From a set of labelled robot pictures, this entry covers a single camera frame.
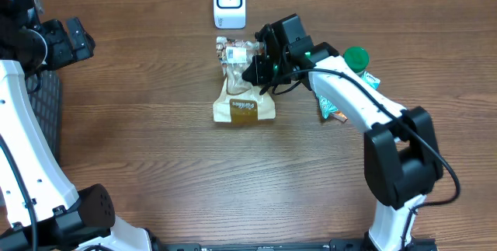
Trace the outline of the beige brown snack pouch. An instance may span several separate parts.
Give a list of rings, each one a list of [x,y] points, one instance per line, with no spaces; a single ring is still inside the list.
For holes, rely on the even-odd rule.
[[[270,95],[262,95],[262,88],[242,78],[243,72],[254,63],[253,58],[265,52],[261,42],[216,39],[216,52],[224,74],[221,94],[213,103],[216,123],[244,124],[258,120],[273,120],[276,107]]]

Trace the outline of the teal tissue packet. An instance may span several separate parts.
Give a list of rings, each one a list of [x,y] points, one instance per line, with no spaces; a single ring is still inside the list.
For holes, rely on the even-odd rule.
[[[338,111],[337,107],[324,96],[318,94],[315,96],[323,119],[327,120],[332,114]]]

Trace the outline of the orange white snack packet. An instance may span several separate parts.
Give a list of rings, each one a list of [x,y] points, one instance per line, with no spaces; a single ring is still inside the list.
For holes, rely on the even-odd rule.
[[[346,122],[348,120],[348,118],[346,117],[346,115],[344,113],[342,113],[341,111],[333,112],[333,113],[331,113],[331,115],[336,120],[340,120],[341,122]]]

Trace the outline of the green lid seasoning jar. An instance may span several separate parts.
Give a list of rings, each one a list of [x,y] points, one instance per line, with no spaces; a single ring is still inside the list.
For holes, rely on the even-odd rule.
[[[366,70],[370,56],[363,47],[350,47],[343,53],[343,58],[349,68],[356,74]]]

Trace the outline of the small teal white packet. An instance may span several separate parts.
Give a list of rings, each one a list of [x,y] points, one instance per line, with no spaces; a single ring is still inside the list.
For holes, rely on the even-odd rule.
[[[381,81],[380,79],[376,78],[373,76],[371,73],[368,71],[364,71],[361,75],[362,80],[365,81],[369,86],[371,86],[373,89],[377,89],[378,86],[380,85]]]

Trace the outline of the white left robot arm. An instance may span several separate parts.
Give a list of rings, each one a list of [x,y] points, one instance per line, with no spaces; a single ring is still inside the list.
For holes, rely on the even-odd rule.
[[[57,164],[30,104],[26,80],[89,59],[80,20],[41,22],[38,0],[1,0],[1,189],[9,228],[3,250],[160,250],[147,229],[116,215],[105,187],[77,190]]]

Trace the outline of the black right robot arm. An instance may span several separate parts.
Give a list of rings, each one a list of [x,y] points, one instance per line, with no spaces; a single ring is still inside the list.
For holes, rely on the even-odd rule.
[[[435,250],[411,235],[418,209],[443,175],[430,115],[408,110],[370,87],[326,42],[314,44],[293,14],[255,33],[263,45],[244,80],[264,91],[298,81],[329,99],[363,134],[364,177],[377,199],[363,239],[333,239],[331,250]]]

